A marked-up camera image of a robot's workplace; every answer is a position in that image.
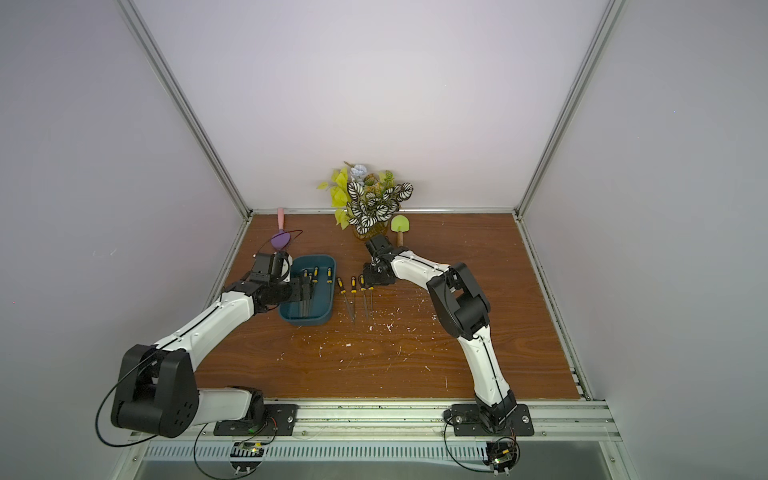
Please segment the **controller board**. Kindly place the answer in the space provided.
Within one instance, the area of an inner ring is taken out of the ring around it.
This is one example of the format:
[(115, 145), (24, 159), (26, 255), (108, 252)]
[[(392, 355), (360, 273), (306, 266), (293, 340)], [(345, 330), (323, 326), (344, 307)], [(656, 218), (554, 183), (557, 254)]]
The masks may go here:
[(266, 448), (256, 442), (236, 442), (229, 453), (229, 462), (236, 477), (252, 474), (262, 463)]
[(488, 442), (486, 444), (486, 452), (486, 464), (494, 475), (501, 473), (508, 475), (521, 459), (520, 446), (512, 437), (503, 437), (496, 441)]

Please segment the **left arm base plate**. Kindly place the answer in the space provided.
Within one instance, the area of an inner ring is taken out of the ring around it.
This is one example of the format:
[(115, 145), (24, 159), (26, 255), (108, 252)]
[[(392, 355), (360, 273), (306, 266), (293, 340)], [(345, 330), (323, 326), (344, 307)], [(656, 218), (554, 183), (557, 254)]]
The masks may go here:
[(254, 419), (217, 422), (215, 436), (227, 437), (288, 437), (293, 434), (299, 406), (290, 403), (266, 404)]

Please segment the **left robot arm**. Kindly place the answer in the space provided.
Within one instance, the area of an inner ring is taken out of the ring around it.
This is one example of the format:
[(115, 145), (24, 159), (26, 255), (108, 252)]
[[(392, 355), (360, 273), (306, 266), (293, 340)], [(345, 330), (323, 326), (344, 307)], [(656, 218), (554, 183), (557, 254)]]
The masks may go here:
[(257, 254), (251, 270), (173, 333), (123, 356), (111, 393), (116, 428), (175, 438), (189, 427), (233, 422), (259, 430), (266, 422), (262, 393), (249, 387), (201, 388), (195, 372), (237, 327), (277, 307), (310, 299), (313, 272), (292, 275), (284, 252)]

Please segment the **potted plant in glass vase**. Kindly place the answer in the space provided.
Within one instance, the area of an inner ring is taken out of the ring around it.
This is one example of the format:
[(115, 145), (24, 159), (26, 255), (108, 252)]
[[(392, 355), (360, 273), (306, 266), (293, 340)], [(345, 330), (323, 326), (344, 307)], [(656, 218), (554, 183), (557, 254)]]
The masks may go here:
[(342, 230), (350, 229), (360, 240), (393, 232), (391, 219), (403, 215), (402, 204), (414, 191), (411, 183), (398, 182), (390, 170), (374, 171), (349, 162), (316, 189), (328, 193), (336, 224)]

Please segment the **right controller board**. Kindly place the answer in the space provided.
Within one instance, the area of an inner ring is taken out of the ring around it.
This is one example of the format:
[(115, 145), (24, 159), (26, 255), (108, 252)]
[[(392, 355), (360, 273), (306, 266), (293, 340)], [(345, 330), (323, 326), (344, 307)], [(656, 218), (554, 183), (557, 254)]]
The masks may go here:
[(512, 437), (503, 437), (496, 441), (488, 442), (486, 444), (486, 452), (486, 464), (494, 475), (501, 473), (508, 475), (521, 459), (520, 446)]

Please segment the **purple heart-shaped spatula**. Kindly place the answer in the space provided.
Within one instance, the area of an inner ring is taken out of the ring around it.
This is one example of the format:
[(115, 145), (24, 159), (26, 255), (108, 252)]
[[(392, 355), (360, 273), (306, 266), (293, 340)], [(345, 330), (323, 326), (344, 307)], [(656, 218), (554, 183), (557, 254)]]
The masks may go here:
[(276, 251), (281, 251), (287, 247), (291, 241), (291, 234), (285, 230), (285, 212), (283, 208), (278, 208), (276, 212), (278, 231), (271, 237), (270, 244)]

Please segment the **left controller board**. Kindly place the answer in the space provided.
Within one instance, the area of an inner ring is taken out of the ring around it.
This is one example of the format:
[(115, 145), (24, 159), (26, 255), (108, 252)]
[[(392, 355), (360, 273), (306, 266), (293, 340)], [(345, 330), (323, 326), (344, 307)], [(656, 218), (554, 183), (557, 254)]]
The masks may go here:
[(252, 474), (262, 463), (266, 448), (256, 442), (236, 442), (229, 453), (229, 462), (236, 477)]

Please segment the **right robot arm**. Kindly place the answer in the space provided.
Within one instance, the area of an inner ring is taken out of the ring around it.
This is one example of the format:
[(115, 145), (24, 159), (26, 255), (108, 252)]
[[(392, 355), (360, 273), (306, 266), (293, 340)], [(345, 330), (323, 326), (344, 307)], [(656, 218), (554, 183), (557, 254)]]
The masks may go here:
[(429, 293), (439, 323), (458, 341), (467, 360), (481, 423), (492, 432), (505, 428), (517, 401), (492, 344), (490, 302), (469, 267), (428, 260), (383, 235), (368, 240), (366, 248), (371, 255), (363, 266), (368, 285), (403, 280)]

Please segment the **teal plastic storage box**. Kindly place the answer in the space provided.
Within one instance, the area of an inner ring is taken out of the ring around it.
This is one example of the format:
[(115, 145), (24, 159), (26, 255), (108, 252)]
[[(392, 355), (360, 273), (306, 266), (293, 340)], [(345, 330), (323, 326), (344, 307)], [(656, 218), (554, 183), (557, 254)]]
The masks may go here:
[(282, 303), (279, 316), (294, 326), (318, 326), (332, 316), (336, 261), (325, 254), (296, 257), (290, 279), (298, 287), (295, 301)]

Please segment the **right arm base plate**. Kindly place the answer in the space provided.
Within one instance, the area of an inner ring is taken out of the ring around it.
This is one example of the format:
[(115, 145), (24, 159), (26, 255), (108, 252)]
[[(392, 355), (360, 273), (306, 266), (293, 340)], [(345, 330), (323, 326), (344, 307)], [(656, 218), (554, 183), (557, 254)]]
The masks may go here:
[(534, 423), (529, 408), (517, 404), (507, 413), (485, 411), (477, 404), (453, 404), (443, 411), (448, 429), (458, 437), (532, 437)]

